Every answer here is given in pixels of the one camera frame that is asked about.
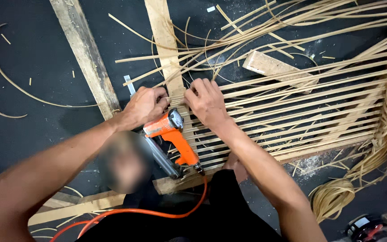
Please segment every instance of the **man's right hand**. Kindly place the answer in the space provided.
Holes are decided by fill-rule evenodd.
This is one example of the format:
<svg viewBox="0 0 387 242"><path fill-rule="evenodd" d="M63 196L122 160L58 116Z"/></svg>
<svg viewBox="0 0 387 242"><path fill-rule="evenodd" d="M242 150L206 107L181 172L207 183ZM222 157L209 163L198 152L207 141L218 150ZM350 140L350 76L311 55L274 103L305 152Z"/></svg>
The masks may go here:
<svg viewBox="0 0 387 242"><path fill-rule="evenodd" d="M210 82L207 78L194 80L191 88L185 92L185 103L201 123L212 131L225 123L234 122L226 112L223 94L215 81Z"/></svg>

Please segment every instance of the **orange pneumatic stapler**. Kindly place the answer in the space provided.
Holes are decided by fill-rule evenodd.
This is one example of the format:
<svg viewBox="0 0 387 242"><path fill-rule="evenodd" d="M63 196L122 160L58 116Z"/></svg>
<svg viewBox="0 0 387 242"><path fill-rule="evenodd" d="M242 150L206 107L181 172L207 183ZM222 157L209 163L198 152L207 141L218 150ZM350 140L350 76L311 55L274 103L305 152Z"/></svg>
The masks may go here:
<svg viewBox="0 0 387 242"><path fill-rule="evenodd" d="M193 166L198 173L204 176L205 173L201 168L200 159L180 132L183 129L183 121L184 119L177 111L177 108L172 108L160 118L145 124L143 130L146 137L153 138L161 135L164 140L172 142L180 152L180 158L175 163Z"/></svg>

